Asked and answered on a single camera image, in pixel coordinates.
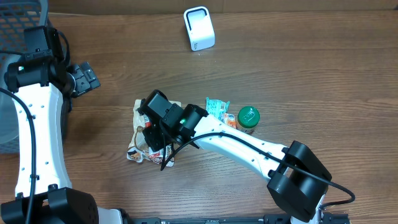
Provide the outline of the beige dried food bag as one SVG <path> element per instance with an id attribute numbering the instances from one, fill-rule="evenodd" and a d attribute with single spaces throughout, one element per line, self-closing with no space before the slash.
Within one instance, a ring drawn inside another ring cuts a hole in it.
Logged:
<path id="1" fill-rule="evenodd" d="M 162 163 L 162 150 L 152 152 L 147 145 L 142 133 L 145 128 L 144 117 L 140 115 L 137 109 L 141 106 L 141 100 L 136 100 L 133 107 L 133 135 L 127 150 L 127 159 L 142 163 L 144 160 L 152 161 L 156 164 Z"/>

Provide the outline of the teal snack packet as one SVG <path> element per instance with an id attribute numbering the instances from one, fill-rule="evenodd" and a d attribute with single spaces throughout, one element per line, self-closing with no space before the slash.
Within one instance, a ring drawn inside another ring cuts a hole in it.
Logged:
<path id="1" fill-rule="evenodd" d="M 224 124 L 236 129 L 235 115 L 228 113 L 230 101 L 206 98 L 206 110 Z"/>

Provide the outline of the green lid jar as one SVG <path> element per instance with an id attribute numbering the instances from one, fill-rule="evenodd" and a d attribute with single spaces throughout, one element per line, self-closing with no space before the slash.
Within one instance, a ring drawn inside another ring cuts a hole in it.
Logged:
<path id="1" fill-rule="evenodd" d="M 260 113 L 255 107 L 245 106 L 238 113 L 238 129 L 246 134 L 251 134 L 259 124 L 260 118 Z"/>

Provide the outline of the red stick snack packet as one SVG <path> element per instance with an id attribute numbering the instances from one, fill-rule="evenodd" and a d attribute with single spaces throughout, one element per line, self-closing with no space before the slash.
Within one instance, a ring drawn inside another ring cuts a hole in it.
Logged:
<path id="1" fill-rule="evenodd" d="M 153 122 L 147 115 L 144 115 L 143 117 L 144 117 L 145 128 L 146 128 L 146 127 L 149 127 L 149 126 L 151 126 L 151 125 L 156 124 L 156 123 Z M 161 150 L 162 150 L 162 153 L 161 153 L 162 158 L 165 159 L 165 158 L 166 158 L 166 155 L 167 155 L 167 146 L 165 146 L 165 147 L 164 147 L 163 149 L 161 149 Z"/>

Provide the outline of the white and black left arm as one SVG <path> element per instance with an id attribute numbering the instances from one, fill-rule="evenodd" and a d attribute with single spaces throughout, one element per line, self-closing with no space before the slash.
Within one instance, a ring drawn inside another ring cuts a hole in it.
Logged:
<path id="1" fill-rule="evenodd" d="M 5 223 L 129 223 L 120 208 L 97 206 L 75 190 L 63 156 L 72 99 L 100 82 L 88 63 L 71 64 L 65 36 L 53 27 L 24 30 L 27 53 L 4 75 L 19 125 L 19 176 L 15 199 L 1 205 Z"/>

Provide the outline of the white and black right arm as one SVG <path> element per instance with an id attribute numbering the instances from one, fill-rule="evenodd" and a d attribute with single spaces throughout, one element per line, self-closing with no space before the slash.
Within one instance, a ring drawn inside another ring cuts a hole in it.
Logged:
<path id="1" fill-rule="evenodd" d="M 162 155 L 163 166 L 187 145 L 217 152 L 261 176 L 275 204 L 291 216 L 292 223 L 321 222 L 320 205 L 331 174 L 306 145 L 262 141 L 224 124 L 197 105 L 182 108 L 159 90 L 141 100 L 137 111 L 150 121 L 143 134 L 151 149 L 178 144 L 171 155 Z"/>

